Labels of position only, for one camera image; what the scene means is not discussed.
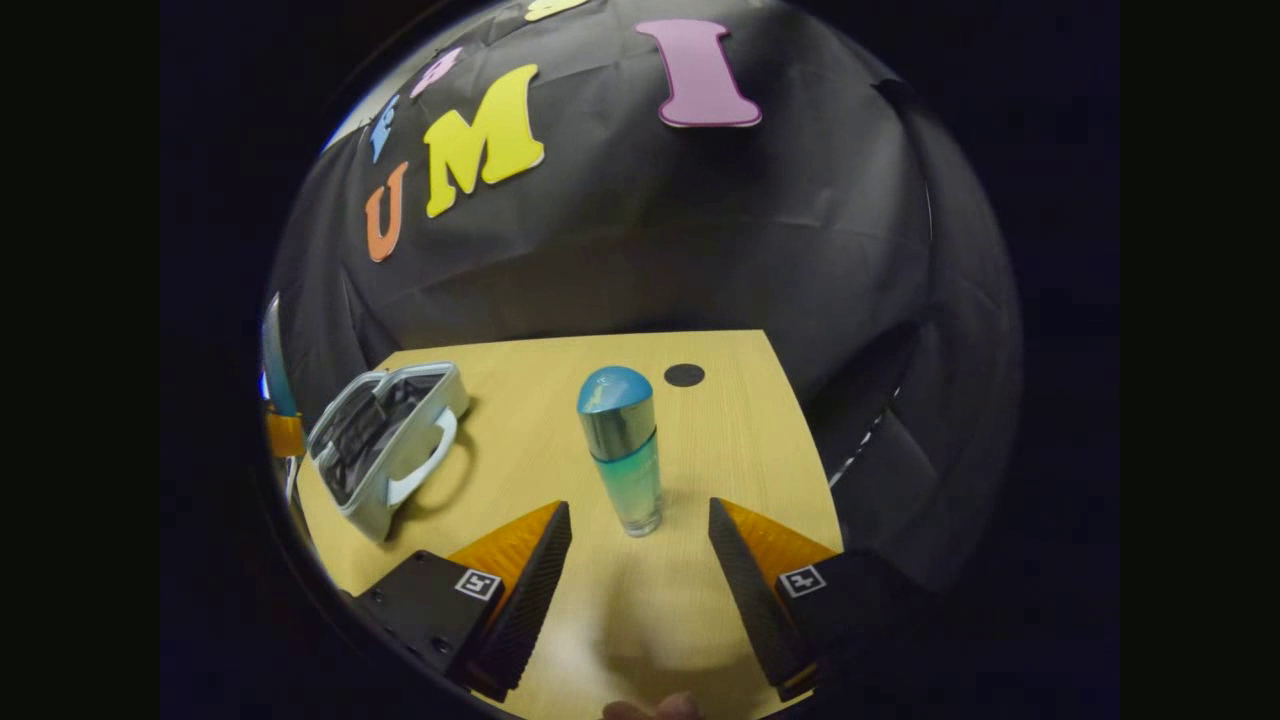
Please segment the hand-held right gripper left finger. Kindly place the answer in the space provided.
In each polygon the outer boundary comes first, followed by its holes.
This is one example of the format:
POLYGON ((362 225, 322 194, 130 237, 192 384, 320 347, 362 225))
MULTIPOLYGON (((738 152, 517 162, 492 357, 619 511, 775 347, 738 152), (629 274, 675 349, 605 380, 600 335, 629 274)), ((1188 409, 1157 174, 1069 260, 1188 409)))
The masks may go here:
POLYGON ((570 505, 550 502, 449 556, 419 550, 351 600, 419 667, 503 702, 532 656, 572 538, 570 505))

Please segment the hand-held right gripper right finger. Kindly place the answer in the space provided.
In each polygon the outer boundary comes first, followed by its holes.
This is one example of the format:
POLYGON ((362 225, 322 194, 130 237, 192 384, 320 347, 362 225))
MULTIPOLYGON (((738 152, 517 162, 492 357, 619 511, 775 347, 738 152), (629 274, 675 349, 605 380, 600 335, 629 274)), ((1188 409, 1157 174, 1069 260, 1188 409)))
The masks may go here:
POLYGON ((936 603, 877 552, 837 552, 726 498, 709 501, 708 537, 782 701, 877 669, 936 603))

